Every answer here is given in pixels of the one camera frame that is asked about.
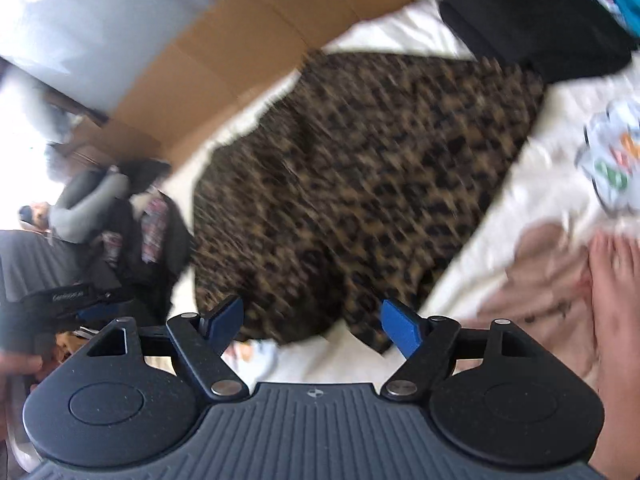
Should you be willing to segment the person's right hand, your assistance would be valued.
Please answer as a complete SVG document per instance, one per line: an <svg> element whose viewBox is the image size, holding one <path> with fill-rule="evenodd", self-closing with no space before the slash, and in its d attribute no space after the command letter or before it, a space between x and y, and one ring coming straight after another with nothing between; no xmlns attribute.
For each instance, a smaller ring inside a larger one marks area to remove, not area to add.
<svg viewBox="0 0 640 480"><path fill-rule="evenodd" d="M597 233L589 247L597 388L604 426L593 467L609 479L639 477L639 242Z"/></svg>

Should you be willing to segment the person's left hand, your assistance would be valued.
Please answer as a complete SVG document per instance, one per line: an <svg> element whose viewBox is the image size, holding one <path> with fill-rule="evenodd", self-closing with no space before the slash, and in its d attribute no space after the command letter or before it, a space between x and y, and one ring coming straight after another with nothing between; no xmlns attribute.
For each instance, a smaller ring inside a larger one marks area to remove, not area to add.
<svg viewBox="0 0 640 480"><path fill-rule="evenodd" d="M2 382L14 376L38 374L43 368L41 356L9 352L0 353L0 376Z"/></svg>

